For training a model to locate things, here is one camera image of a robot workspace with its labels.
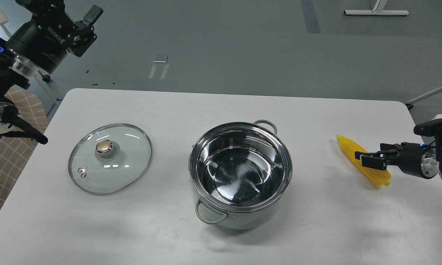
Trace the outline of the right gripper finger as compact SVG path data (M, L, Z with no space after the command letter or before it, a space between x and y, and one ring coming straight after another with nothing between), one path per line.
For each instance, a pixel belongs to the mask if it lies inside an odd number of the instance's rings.
M387 156L369 156L360 155L361 165L366 168L372 168L376 170L386 170L387 166L396 165L396 161L399 155L387 155Z
M363 156L368 157L382 157L382 158L390 158L390 157L396 157L400 154L404 146L399 143L395 144L388 144L388 143L381 143L379 145L380 150L376 152L360 152L355 151L355 159L361 159Z

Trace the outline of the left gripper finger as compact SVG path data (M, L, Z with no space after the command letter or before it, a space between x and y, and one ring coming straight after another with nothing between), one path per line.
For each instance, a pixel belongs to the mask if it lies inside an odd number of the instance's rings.
M32 13L31 20L23 25L68 27L68 16L63 0L16 0L16 3Z
M94 33L94 23L100 18L103 9L93 5L85 14L82 20L75 22L75 30L71 33L73 40L69 47L69 52L77 57L81 57L88 48L96 41L97 36Z

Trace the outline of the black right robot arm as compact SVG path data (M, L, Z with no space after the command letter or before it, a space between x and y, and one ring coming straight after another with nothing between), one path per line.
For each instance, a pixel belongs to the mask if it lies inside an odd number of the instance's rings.
M381 143L379 151L355 151L354 160L361 166L386 170L397 166L403 173L423 179L442 176L442 119L434 119L414 127L414 134L433 137L431 144L402 142Z

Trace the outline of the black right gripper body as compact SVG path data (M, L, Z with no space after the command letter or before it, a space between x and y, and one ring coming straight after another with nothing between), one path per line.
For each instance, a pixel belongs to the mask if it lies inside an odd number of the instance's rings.
M410 176L431 179L436 176L436 148L420 143L401 143L398 168Z

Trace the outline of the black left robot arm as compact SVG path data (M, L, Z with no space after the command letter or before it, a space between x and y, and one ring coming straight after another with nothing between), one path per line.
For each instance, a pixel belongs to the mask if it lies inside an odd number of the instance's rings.
M82 20L73 21L63 0L18 0L17 4L32 17L8 40L0 37L0 140L31 138L46 144L48 138L19 116L5 94L15 85L28 89L37 74L52 74L69 53L81 57L97 39L94 23L103 9L93 5Z

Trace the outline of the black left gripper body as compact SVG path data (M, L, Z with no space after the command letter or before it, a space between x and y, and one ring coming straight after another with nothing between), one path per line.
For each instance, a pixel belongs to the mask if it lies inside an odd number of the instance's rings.
M6 42L6 46L48 74L52 74L68 55L66 44L73 28L73 20L66 22L30 20L14 32Z

